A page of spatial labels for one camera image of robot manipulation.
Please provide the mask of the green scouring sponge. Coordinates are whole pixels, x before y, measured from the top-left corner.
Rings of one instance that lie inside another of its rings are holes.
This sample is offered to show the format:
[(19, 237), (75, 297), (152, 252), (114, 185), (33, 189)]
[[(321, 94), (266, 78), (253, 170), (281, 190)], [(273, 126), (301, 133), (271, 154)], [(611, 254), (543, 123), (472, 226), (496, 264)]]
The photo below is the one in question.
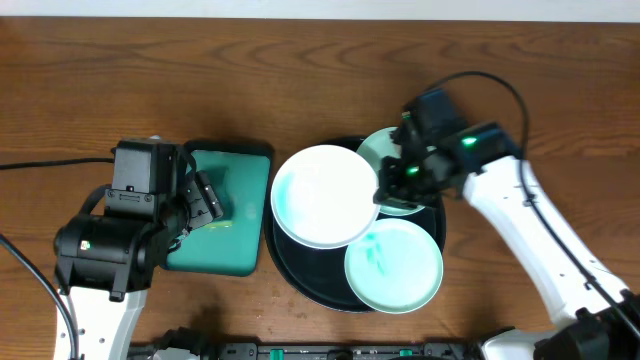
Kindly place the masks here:
[(224, 227), (231, 227), (234, 224), (234, 205), (228, 189), (229, 169), (227, 167), (215, 167), (210, 173), (210, 180), (216, 193), (218, 203), (222, 208), (222, 215), (215, 220)]

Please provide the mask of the white plate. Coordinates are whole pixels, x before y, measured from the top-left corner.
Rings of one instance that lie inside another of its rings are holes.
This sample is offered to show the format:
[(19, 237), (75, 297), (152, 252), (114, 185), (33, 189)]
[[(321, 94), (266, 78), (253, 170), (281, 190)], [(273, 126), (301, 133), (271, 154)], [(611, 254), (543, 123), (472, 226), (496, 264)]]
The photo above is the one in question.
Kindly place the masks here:
[(356, 152), (316, 145), (288, 158), (276, 172), (270, 205), (280, 229), (314, 249), (336, 249), (362, 238), (379, 215), (373, 168)]

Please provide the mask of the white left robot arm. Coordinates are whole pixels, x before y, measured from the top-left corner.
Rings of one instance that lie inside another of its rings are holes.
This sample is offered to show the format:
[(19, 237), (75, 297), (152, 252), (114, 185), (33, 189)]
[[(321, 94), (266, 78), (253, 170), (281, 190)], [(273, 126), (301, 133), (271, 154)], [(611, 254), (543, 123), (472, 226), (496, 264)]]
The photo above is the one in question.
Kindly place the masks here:
[(223, 208), (187, 148), (125, 139), (111, 184), (92, 192), (54, 239), (57, 359), (124, 359), (154, 270)]

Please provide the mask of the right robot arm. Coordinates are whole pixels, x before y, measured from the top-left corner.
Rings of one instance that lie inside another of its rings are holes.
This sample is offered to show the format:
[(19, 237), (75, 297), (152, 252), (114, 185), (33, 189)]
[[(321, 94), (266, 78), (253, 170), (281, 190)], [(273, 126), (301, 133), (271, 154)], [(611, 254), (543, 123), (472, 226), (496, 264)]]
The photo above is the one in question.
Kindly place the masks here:
[(495, 228), (531, 278), (554, 325), (500, 330), (481, 359), (636, 359), (639, 297), (584, 245), (539, 185), (524, 149), (496, 123), (469, 126), (441, 89), (403, 108), (391, 134), (398, 158), (379, 172), (378, 204), (430, 206), (445, 191)]

